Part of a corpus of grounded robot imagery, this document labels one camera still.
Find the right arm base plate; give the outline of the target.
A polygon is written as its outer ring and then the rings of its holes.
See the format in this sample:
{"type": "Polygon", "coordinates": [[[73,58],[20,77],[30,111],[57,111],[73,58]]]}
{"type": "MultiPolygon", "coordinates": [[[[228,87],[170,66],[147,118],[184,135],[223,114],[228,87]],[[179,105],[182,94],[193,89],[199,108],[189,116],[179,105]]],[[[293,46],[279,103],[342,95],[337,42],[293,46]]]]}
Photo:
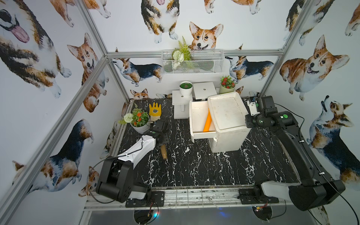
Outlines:
{"type": "Polygon", "coordinates": [[[279,199],[275,197],[268,197],[263,195],[261,191],[255,190],[254,188],[240,188],[238,190],[238,199],[242,204],[262,204],[265,205],[279,203],[279,199]]]}

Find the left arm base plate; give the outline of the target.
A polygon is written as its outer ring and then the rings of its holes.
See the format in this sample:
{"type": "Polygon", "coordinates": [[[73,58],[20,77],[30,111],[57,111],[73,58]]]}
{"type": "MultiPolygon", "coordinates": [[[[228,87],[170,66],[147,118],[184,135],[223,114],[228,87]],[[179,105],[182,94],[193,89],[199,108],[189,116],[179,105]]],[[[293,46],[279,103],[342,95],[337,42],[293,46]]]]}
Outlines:
{"type": "Polygon", "coordinates": [[[165,201],[164,191],[149,191],[143,192],[131,192],[128,200],[126,201],[126,208],[141,208],[150,207],[152,203],[155,206],[163,207],[165,201]]]}

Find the orange microphone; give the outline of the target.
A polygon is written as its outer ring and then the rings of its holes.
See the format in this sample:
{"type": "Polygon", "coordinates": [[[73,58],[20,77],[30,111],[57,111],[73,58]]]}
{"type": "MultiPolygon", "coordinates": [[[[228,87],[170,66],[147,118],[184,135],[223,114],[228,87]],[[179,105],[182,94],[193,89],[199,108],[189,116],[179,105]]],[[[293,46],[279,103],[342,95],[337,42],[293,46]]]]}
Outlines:
{"type": "Polygon", "coordinates": [[[209,132],[211,123],[212,123],[212,117],[211,117],[210,111],[208,110],[208,115],[207,115],[206,122],[205,122],[205,125],[204,125],[204,128],[203,128],[204,133],[209,132]]]}

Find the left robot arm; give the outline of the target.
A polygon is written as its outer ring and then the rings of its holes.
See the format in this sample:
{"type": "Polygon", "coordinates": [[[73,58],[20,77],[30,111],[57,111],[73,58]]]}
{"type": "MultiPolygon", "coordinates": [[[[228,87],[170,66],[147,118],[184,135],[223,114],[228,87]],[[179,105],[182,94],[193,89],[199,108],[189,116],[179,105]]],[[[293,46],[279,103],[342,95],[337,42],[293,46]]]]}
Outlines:
{"type": "Polygon", "coordinates": [[[136,204],[148,205],[152,201],[151,188],[135,183],[134,169],[150,151],[169,142],[167,133],[168,122],[157,120],[128,150],[116,157],[107,157],[97,182],[96,193],[120,203],[134,200],[136,204]]]}

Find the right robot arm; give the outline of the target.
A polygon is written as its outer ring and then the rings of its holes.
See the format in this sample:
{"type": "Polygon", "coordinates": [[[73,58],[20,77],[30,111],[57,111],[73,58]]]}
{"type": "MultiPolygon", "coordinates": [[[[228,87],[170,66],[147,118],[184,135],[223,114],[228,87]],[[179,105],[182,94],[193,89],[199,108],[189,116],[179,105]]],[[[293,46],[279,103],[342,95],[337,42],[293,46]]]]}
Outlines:
{"type": "Polygon", "coordinates": [[[305,143],[296,114],[278,111],[271,96],[249,99],[247,106],[246,126],[268,128],[298,173],[297,183],[262,182],[260,190],[264,196],[290,201],[299,210],[307,211],[330,204],[345,191],[344,183],[332,178],[305,143]]]}

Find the gold brown microphone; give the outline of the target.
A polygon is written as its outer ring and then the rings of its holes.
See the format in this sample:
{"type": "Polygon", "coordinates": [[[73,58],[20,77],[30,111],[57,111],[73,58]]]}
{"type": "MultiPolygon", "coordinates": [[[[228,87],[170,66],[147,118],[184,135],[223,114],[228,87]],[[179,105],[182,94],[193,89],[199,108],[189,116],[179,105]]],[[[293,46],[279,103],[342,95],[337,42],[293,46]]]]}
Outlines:
{"type": "Polygon", "coordinates": [[[161,155],[162,155],[163,160],[168,160],[166,144],[163,144],[160,147],[160,151],[161,151],[161,155]]]}

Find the white drawer cabinet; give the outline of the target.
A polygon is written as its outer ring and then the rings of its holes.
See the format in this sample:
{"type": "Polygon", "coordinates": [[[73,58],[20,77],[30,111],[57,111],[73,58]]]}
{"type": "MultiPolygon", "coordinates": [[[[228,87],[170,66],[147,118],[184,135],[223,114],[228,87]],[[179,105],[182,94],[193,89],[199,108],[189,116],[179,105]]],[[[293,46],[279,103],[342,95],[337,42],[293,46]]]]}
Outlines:
{"type": "Polygon", "coordinates": [[[208,106],[216,136],[209,139],[213,153],[232,152],[241,148],[250,128],[246,126],[248,111],[237,92],[208,98],[208,106]]]}

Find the white top drawer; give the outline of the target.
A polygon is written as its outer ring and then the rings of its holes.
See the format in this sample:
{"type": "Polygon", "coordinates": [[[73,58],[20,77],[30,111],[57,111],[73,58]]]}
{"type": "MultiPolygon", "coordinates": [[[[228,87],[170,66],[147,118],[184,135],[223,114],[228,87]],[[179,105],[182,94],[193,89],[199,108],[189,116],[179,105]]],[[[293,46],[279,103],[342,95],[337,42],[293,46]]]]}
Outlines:
{"type": "Polygon", "coordinates": [[[208,102],[197,101],[189,103],[190,137],[194,143],[196,139],[209,139],[216,137],[214,123],[211,122],[208,132],[203,132],[208,117],[208,102]]]}

